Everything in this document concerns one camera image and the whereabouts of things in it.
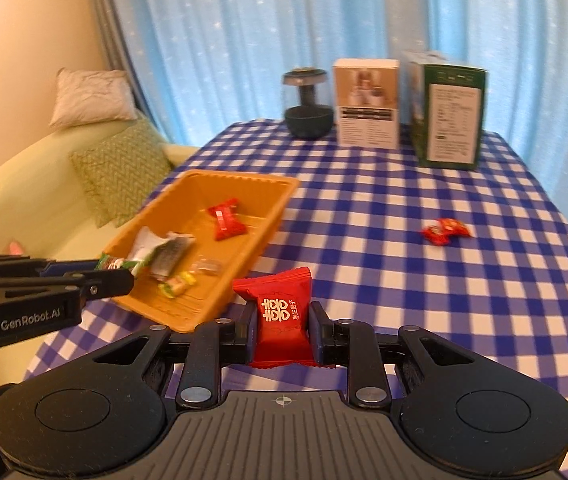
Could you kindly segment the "white beige product box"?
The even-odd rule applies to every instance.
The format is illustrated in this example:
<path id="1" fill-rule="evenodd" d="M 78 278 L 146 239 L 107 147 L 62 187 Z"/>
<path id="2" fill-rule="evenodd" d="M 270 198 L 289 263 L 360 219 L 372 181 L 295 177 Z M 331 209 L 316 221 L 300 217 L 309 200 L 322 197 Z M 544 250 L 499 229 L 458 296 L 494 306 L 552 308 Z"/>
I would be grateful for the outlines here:
<path id="1" fill-rule="evenodd" d="M 400 62 L 338 58 L 333 65 L 337 139 L 347 148 L 396 150 L 400 140 Z"/>

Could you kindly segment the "pale yellow sofa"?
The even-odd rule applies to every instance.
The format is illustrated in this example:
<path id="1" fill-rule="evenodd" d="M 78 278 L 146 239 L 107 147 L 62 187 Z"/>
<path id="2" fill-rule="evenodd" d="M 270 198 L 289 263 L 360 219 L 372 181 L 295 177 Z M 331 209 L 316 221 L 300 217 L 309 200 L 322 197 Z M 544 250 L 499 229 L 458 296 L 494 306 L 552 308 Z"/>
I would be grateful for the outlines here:
<path id="1" fill-rule="evenodd" d="M 121 226 L 96 225 L 69 155 L 135 122 L 116 120 L 57 130 L 4 162 L 0 166 L 0 255 L 8 254 L 12 240 L 34 258 L 83 260 L 101 255 Z M 161 148 L 171 171 L 196 151 L 165 139 Z"/>

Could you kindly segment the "yellow green candy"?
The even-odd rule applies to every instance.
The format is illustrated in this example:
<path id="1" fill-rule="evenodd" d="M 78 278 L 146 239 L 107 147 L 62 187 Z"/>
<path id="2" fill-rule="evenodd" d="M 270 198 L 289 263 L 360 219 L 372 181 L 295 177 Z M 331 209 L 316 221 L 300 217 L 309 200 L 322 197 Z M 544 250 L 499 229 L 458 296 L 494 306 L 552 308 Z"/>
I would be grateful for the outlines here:
<path id="1" fill-rule="evenodd" d="M 195 286 L 197 280 L 195 275 L 189 271 L 182 271 L 175 274 L 172 278 L 168 278 L 158 284 L 158 288 L 163 296 L 174 299 L 184 294 L 188 289 Z"/>

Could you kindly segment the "blue white checkered tablecloth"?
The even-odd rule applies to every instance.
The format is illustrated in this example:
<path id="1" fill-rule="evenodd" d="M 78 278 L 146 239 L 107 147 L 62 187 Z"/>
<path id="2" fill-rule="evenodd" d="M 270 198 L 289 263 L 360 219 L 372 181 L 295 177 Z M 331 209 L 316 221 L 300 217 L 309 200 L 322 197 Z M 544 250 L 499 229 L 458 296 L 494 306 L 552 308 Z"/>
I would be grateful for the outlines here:
<path id="1" fill-rule="evenodd" d="M 253 266 L 307 266 L 332 318 L 391 333 L 419 325 L 538 378 L 568 400 L 568 221 L 495 133 L 474 171 L 418 165 L 396 151 L 294 139 L 273 119 L 237 122 L 189 168 L 283 174 L 300 181 Z M 433 245 L 421 230 L 462 221 L 470 237 Z M 568 477 L 568 454 L 562 465 Z"/>

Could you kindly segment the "clear brown candy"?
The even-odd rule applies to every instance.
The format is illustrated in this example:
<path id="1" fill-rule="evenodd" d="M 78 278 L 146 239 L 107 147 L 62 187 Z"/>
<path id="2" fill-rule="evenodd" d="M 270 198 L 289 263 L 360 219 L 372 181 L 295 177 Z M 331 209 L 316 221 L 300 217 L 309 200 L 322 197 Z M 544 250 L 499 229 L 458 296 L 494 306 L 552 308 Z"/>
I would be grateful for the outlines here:
<path id="1" fill-rule="evenodd" d="M 200 257 L 192 264 L 191 271 L 195 274 L 219 275 L 222 271 L 222 263 L 218 260 Z"/>

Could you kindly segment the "light blue star curtain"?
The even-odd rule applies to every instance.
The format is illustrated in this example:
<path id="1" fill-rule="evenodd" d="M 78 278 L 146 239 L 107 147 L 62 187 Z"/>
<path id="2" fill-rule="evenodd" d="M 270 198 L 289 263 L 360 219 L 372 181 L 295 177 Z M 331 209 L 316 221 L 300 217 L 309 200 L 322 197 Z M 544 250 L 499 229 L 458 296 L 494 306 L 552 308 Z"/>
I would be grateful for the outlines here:
<path id="1" fill-rule="evenodd" d="M 568 0 L 92 0 L 113 68 L 171 141 L 283 114 L 286 70 L 436 51 L 489 75 L 484 125 L 568 218 Z"/>

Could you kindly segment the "green chevron cushion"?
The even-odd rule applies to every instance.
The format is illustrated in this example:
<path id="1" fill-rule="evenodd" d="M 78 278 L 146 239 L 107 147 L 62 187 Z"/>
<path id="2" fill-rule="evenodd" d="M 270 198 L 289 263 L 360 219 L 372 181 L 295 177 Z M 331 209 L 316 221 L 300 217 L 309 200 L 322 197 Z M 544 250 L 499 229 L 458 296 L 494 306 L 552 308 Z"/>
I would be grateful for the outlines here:
<path id="1" fill-rule="evenodd" d="M 161 144 L 154 127 L 140 119 L 69 155 L 99 228 L 108 223 L 122 226 L 131 220 L 168 176 L 171 165 Z"/>

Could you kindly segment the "orange plastic tray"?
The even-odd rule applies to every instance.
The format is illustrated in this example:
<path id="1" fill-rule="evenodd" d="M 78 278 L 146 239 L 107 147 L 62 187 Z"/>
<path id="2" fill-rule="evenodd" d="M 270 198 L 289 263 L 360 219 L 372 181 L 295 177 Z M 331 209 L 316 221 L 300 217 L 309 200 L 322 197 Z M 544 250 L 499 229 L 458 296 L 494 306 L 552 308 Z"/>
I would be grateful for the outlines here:
<path id="1" fill-rule="evenodd" d="M 143 228 L 156 235 L 191 234 L 195 243 L 177 265 L 187 271 L 200 258 L 221 264 L 218 274 L 196 276 L 196 284 L 177 298 L 162 295 L 158 282 L 144 270 L 130 294 L 116 297 L 124 310 L 167 325 L 180 333 L 222 314 L 233 299 L 232 282 L 242 278 L 260 258 L 277 233 L 289 200 L 299 188 L 293 177 L 241 171 L 188 170 L 127 222 L 104 248 L 105 254 L 124 258 Z M 216 240 L 218 222 L 208 209 L 237 200 L 236 217 L 247 226 L 245 234 Z"/>

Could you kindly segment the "red square snack packet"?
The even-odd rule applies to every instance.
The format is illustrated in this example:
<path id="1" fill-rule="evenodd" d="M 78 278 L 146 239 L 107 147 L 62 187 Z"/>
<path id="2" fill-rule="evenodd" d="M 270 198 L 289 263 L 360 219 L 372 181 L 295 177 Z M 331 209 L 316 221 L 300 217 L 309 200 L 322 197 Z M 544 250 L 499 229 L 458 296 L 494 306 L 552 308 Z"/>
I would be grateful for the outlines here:
<path id="1" fill-rule="evenodd" d="M 307 334 L 312 275 L 307 266 L 261 278 L 237 278 L 233 290 L 257 306 L 257 340 L 250 365 L 314 364 Z"/>

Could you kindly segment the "large red snack packet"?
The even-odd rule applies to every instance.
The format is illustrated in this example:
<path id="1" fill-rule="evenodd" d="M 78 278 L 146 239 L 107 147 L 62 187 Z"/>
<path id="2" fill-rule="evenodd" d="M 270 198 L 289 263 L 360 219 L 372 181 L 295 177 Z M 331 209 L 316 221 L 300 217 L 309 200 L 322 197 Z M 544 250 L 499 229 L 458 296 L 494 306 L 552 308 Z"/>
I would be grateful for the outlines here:
<path id="1" fill-rule="evenodd" d="M 207 209 L 208 214 L 215 220 L 214 239 L 217 242 L 234 236 L 244 235 L 248 232 L 245 223 L 237 217 L 237 206 L 238 200 L 230 198 Z"/>

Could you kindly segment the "green carton box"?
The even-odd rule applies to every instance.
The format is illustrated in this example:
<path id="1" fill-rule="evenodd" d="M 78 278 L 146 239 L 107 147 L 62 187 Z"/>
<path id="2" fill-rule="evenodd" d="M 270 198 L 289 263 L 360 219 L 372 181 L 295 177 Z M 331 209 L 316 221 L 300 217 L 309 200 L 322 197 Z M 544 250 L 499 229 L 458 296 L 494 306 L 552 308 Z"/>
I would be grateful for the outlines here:
<path id="1" fill-rule="evenodd" d="M 407 51 L 405 59 L 418 162 L 432 168 L 476 168 L 488 72 L 436 51 Z"/>

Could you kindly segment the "white cushion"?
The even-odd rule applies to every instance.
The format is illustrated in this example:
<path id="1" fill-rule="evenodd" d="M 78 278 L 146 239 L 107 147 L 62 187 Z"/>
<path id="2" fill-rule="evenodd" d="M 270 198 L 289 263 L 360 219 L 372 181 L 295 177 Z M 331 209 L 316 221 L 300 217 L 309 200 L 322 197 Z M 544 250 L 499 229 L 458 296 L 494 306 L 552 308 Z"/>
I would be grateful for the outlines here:
<path id="1" fill-rule="evenodd" d="M 58 71 L 51 128 L 133 120 L 136 116 L 133 92 L 124 70 Z"/>

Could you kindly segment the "grey seaweed snack packet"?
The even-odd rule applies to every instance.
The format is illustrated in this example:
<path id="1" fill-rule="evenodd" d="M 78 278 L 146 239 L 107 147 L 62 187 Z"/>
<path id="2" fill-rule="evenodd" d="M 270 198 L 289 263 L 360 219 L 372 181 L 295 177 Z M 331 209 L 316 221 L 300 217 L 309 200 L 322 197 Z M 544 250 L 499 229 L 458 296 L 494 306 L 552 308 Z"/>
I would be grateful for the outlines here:
<path id="1" fill-rule="evenodd" d="M 157 281 L 168 280 L 177 264 L 194 243 L 195 237 L 192 234 L 172 235 L 155 250 L 150 261 L 150 275 Z"/>

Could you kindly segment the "long green white snack packet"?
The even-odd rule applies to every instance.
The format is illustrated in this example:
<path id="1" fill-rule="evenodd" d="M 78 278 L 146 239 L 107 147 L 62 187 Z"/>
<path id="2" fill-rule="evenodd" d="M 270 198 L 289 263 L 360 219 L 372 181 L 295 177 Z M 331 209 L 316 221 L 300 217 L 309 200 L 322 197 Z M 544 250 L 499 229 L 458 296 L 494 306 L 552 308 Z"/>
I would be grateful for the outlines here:
<path id="1" fill-rule="evenodd" d="M 136 234 L 130 252 L 125 257 L 117 257 L 103 252 L 98 259 L 96 270 L 126 269 L 133 276 L 147 268 L 157 256 L 159 250 L 169 242 L 169 237 L 156 235 L 146 226 Z"/>

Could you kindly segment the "red cartoon candy packet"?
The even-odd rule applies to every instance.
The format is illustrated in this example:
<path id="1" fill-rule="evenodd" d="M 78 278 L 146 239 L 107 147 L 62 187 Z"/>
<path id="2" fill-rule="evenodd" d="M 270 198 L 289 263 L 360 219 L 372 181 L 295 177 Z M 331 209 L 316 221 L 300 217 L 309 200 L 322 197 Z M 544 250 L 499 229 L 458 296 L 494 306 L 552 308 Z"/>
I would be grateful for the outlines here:
<path id="1" fill-rule="evenodd" d="M 436 246 L 445 246 L 457 237 L 470 237 L 470 229 L 462 221 L 453 218 L 440 218 L 421 230 L 421 236 Z"/>

